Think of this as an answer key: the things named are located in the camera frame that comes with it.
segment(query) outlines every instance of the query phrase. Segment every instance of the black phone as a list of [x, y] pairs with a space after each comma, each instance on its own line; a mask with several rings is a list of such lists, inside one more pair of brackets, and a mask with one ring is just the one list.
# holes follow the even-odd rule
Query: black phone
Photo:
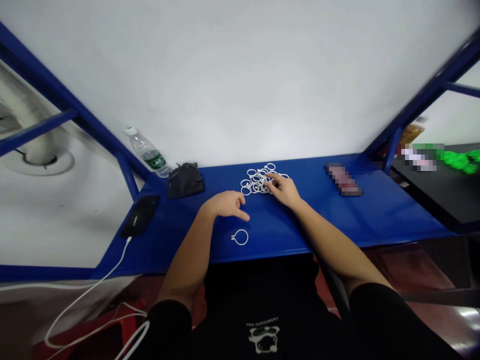
[[135, 204], [128, 220], [126, 221], [123, 229], [121, 230], [120, 237], [139, 237], [142, 235], [155, 213], [157, 204], [159, 203], [160, 196], [147, 195], [142, 196]]
[[364, 192], [340, 162], [325, 164], [325, 170], [343, 196], [362, 196]]

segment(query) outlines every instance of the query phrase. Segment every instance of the green toy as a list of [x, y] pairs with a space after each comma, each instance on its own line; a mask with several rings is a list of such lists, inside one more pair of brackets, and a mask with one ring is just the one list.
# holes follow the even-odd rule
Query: green toy
[[443, 158], [445, 164], [451, 166], [454, 169], [462, 170], [465, 174], [473, 174], [477, 171], [477, 165], [472, 164], [470, 159], [480, 163], [480, 150], [473, 150], [465, 153], [458, 153], [454, 151], [444, 151]]

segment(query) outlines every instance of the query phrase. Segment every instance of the black plastic bag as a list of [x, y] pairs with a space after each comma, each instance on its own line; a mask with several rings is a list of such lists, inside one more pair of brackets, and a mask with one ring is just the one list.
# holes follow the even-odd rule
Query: black plastic bag
[[169, 199], [184, 198], [204, 190], [204, 178], [196, 162], [185, 162], [168, 176]]

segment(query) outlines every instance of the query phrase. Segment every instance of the blue table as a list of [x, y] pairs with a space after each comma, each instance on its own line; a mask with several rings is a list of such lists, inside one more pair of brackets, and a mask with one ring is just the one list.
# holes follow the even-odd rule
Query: blue table
[[[364, 195], [340, 196], [324, 169], [329, 162], [346, 164]], [[240, 181], [248, 178], [247, 170], [261, 169], [266, 163], [203, 167], [200, 171], [205, 192], [175, 200], [167, 200], [166, 182], [151, 175], [140, 196], [158, 194], [161, 201], [146, 232], [132, 239], [123, 263], [113, 276], [166, 272], [200, 206], [217, 193], [239, 191]], [[273, 163], [278, 172], [295, 181], [304, 200], [361, 248], [454, 235], [363, 154]], [[298, 221], [272, 195], [256, 193], [245, 199], [243, 209], [250, 214], [249, 222], [236, 217], [219, 217], [215, 221], [211, 263], [310, 251]], [[238, 229], [248, 231], [249, 240], [244, 246], [238, 246], [230, 238]], [[238, 233], [239, 242], [243, 242], [244, 235]], [[93, 278], [101, 277], [117, 263], [124, 245], [125, 239], [120, 238], [119, 231]]]

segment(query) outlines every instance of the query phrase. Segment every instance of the green bottle label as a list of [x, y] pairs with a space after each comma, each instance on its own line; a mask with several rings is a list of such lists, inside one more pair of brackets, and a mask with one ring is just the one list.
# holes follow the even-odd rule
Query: green bottle label
[[157, 152], [154, 155], [154, 157], [151, 157], [151, 156], [152, 156], [151, 154], [148, 154], [148, 153], [145, 154], [143, 156], [143, 161], [145, 161], [148, 164], [148, 166], [151, 167], [153, 170], [158, 170], [165, 166], [166, 161], [159, 152]]

